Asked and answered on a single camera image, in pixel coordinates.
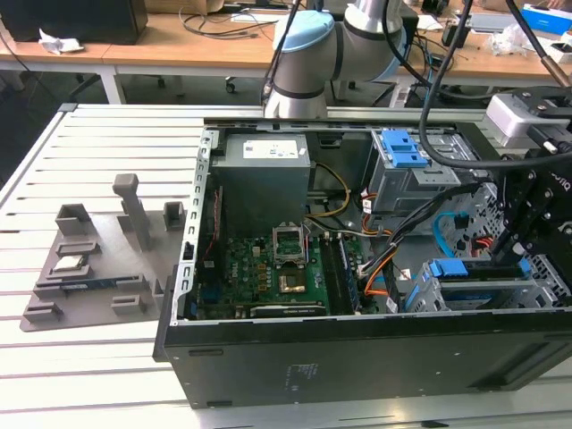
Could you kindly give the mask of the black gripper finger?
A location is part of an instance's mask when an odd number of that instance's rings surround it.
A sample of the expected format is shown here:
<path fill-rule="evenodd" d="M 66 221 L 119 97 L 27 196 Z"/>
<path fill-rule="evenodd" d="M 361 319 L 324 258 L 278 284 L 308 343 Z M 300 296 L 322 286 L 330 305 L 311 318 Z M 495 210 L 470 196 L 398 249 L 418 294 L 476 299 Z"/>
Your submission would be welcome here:
<path fill-rule="evenodd" d="M 520 224 L 520 243 L 525 248 L 526 258 L 532 261 L 538 255 L 558 262 L 563 253 L 563 238 L 558 218 L 554 214 L 540 214 L 525 219 Z"/>
<path fill-rule="evenodd" d="M 537 180 L 535 171 L 508 171 L 502 174 L 497 201 L 502 210 L 504 230 L 492 247 L 495 265 L 515 265 L 525 253 L 523 240 L 530 229 L 528 197 Z"/>

